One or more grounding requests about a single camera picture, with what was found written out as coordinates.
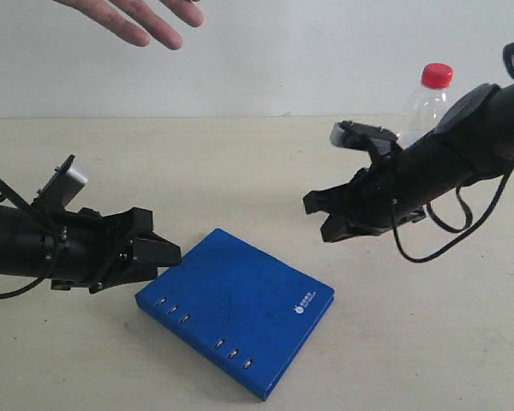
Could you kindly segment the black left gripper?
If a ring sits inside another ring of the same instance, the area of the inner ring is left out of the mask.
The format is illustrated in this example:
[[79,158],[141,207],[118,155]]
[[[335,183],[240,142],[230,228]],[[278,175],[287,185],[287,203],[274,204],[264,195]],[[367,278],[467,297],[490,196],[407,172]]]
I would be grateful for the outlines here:
[[154,232],[148,209],[132,207],[108,215],[89,208],[77,213],[47,209],[34,225],[40,261],[32,272],[33,287],[48,280],[53,290],[96,294],[153,280],[158,267],[182,262],[180,247]]

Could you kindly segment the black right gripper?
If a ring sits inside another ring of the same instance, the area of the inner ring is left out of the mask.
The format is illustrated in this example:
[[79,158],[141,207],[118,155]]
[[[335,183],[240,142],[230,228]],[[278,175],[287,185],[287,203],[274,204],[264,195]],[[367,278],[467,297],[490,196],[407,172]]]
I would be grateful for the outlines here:
[[320,227],[323,242],[378,236],[425,217],[427,174],[401,165],[359,170],[345,184],[312,190],[302,198],[307,215],[329,215]]

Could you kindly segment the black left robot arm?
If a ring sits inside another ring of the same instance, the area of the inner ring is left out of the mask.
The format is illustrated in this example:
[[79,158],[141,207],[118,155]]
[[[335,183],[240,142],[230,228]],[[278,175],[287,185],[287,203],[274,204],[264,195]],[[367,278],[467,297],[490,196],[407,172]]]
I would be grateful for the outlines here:
[[54,290],[106,289],[154,280],[182,262],[181,248],[153,231],[152,211],[133,207],[103,216],[37,198],[28,204],[0,179],[0,275],[48,280]]

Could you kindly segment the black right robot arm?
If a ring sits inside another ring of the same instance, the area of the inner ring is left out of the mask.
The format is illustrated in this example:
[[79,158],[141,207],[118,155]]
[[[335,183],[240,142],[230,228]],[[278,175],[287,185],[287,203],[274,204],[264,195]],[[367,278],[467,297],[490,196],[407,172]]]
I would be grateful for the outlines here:
[[[514,80],[514,42],[502,57]],[[325,242],[381,235],[422,220],[425,206],[443,194],[514,166],[514,81],[477,86],[406,148],[390,130],[353,121],[335,123],[330,142],[367,152],[371,163],[345,184],[306,194],[306,213],[326,213],[320,228]]]

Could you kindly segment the person's open hand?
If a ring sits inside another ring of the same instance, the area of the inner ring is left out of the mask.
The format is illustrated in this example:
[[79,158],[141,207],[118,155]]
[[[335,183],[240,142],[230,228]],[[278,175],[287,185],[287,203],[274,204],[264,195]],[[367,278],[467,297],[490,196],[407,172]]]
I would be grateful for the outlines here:
[[143,48],[154,39],[170,51],[183,46],[182,35],[147,1],[56,1],[97,23],[122,41]]

